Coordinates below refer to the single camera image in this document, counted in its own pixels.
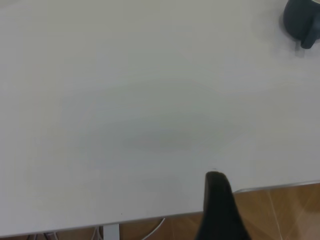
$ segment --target wooden floor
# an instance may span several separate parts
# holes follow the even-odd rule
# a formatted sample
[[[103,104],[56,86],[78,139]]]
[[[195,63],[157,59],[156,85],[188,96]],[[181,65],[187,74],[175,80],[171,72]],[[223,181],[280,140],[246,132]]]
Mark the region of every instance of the wooden floor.
[[[253,240],[320,239],[320,184],[237,193],[235,199]],[[166,218],[148,240],[193,240],[201,218],[200,213]],[[141,240],[160,221],[121,224],[120,239]],[[58,237],[59,240],[90,240],[93,230],[84,228],[62,231],[58,232]],[[19,236],[6,239],[26,238]]]

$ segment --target black object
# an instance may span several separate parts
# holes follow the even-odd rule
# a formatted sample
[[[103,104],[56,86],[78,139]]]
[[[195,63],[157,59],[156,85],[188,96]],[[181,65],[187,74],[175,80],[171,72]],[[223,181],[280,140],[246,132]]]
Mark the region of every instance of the black object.
[[[196,240],[250,240],[227,177],[212,171],[205,175],[203,218]]]
[[[283,13],[286,31],[310,49],[320,38],[320,0],[289,0]]]

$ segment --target dark gray mug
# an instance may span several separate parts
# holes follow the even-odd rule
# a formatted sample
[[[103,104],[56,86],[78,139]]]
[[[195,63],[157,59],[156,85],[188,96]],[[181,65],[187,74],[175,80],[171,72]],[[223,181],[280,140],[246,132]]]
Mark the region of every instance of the dark gray mug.
[[[286,31],[310,49],[320,38],[320,0],[289,0],[283,12]]]

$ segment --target white tabletop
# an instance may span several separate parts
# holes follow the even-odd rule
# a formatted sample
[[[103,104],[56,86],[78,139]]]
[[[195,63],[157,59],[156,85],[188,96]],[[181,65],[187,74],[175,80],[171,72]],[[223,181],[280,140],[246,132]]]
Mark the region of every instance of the white tabletop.
[[[320,179],[320,43],[286,0],[1,0],[0,236]]]

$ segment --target white cable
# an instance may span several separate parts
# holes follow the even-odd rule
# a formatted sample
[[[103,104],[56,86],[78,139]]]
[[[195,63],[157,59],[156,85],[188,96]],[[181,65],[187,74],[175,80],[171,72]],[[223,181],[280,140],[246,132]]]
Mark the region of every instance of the white cable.
[[[100,228],[99,226],[96,227],[96,231],[98,233],[98,240],[104,240],[104,238],[100,235],[100,229],[99,228]]]
[[[97,231],[97,228],[95,227],[94,230],[93,230],[93,234],[92,234],[91,240],[94,240],[95,235],[96,235],[96,231]]]
[[[160,226],[164,223],[165,219],[166,218],[162,219],[161,222],[158,224],[158,226],[156,226],[155,229],[152,230],[152,232],[150,232],[147,236],[145,236],[141,240],[146,240],[148,237],[150,237],[152,234],[154,234],[155,231],[157,231],[158,228],[160,228]],[[104,240],[104,238],[100,235],[100,231],[99,231],[99,227],[98,226],[96,226],[94,228],[91,240],[95,239],[96,234],[97,234],[97,240]]]
[[[154,234],[154,232],[155,231],[157,231],[158,230],[158,228],[160,228],[160,226],[164,223],[164,221],[165,221],[165,218],[164,219],[162,219],[162,221],[159,223],[159,225],[158,226],[156,226],[156,228],[155,229],[153,229],[153,231],[152,232],[150,232],[147,236],[145,236],[144,238],[142,238],[141,240],[146,240],[148,237],[150,237],[152,234]]]
[[[54,231],[54,232],[53,232],[53,235],[54,235],[55,240],[59,240],[59,238],[58,238],[58,235],[57,235],[57,232],[56,232],[56,231]]]

